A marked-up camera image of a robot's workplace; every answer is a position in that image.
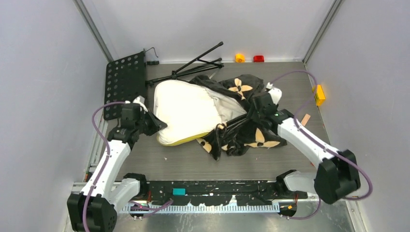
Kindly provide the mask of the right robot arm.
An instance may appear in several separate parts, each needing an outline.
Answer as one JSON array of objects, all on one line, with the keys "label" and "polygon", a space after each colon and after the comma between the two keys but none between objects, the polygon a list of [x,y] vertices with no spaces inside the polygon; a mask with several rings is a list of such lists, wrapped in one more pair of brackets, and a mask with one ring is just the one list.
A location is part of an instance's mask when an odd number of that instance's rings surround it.
[{"label": "right robot arm", "polygon": [[355,155],[330,146],[302,126],[292,113],[279,110],[272,91],[251,97],[247,117],[292,144],[316,169],[315,173],[290,170],[279,175],[278,196],[286,199],[302,191],[333,204],[361,187]]}]

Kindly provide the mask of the white pillow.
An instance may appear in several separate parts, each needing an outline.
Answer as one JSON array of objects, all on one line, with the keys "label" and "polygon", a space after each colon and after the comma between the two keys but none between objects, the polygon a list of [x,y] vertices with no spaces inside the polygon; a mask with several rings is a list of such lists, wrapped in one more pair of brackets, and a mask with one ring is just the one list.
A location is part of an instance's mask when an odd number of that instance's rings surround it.
[{"label": "white pillow", "polygon": [[199,85],[169,80],[155,87],[153,113],[167,125],[157,135],[164,146],[205,136],[245,112],[235,99]]}]

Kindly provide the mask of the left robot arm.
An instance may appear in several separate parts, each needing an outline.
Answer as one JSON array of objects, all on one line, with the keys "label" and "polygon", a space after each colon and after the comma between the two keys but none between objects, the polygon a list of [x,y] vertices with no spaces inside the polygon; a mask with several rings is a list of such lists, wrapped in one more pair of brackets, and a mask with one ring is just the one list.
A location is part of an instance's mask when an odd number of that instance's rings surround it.
[{"label": "left robot arm", "polygon": [[111,232],[123,207],[134,197],[143,200],[149,187],[145,175],[128,173],[117,187],[116,177],[141,134],[151,136],[167,127],[144,104],[143,97],[133,101],[116,101],[99,107],[93,116],[110,106],[119,106],[119,126],[105,136],[94,119],[92,124],[101,137],[105,151],[91,178],[79,193],[71,193],[67,208],[73,231]]}]

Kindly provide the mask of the black floral pillowcase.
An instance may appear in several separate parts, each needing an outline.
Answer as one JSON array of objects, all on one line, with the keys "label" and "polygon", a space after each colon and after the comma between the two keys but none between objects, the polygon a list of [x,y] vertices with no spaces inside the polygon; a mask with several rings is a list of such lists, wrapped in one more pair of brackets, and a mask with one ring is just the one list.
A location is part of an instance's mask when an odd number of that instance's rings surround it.
[{"label": "black floral pillowcase", "polygon": [[242,156],[251,147],[272,148],[287,145],[285,139],[246,118],[251,107],[251,98],[264,90],[263,79],[251,74],[242,74],[217,82],[207,75],[198,75],[189,83],[221,94],[223,98],[239,105],[239,115],[229,116],[221,123],[217,123],[207,135],[197,139],[214,160],[219,160],[222,152],[227,156]]}]

